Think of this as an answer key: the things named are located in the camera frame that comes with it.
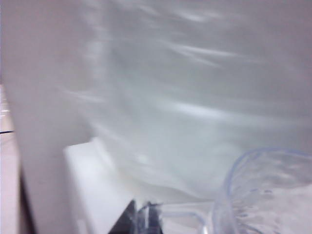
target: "white wall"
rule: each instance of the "white wall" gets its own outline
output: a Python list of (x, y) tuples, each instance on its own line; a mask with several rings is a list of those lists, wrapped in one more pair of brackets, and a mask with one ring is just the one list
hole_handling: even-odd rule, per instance
[(2, 82), (39, 234), (73, 232), (62, 149), (90, 136), (60, 88), (85, 86), (77, 10), (64, 0), (1, 2)]

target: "clear plastic cup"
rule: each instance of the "clear plastic cup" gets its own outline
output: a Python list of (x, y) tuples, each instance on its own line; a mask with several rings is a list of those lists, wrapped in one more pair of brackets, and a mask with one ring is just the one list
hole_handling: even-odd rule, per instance
[(214, 234), (311, 234), (312, 157), (260, 150), (239, 158), (213, 208)]

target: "transparent plastic container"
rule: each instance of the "transparent plastic container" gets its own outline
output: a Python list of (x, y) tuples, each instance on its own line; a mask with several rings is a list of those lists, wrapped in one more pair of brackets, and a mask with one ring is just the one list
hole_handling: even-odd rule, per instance
[(214, 234), (310, 234), (312, 157), (262, 150), (231, 169), (213, 209)]
[(312, 157), (257, 150), (240, 157), (215, 201), (147, 204), (137, 234), (311, 234)]

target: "plastic wrap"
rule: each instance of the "plastic wrap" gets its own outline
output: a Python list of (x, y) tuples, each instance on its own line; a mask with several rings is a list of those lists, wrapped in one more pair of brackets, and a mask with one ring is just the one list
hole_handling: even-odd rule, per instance
[(213, 197), (247, 150), (312, 153), (312, 2), (86, 4), (79, 97), (121, 171)]

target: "clear plastic sheet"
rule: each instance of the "clear plastic sheet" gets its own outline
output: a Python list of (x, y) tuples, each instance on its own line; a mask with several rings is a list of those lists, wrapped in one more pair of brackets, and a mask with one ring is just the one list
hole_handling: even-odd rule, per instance
[(312, 154), (311, 1), (86, 1), (83, 109), (117, 167), (214, 197), (244, 152)]

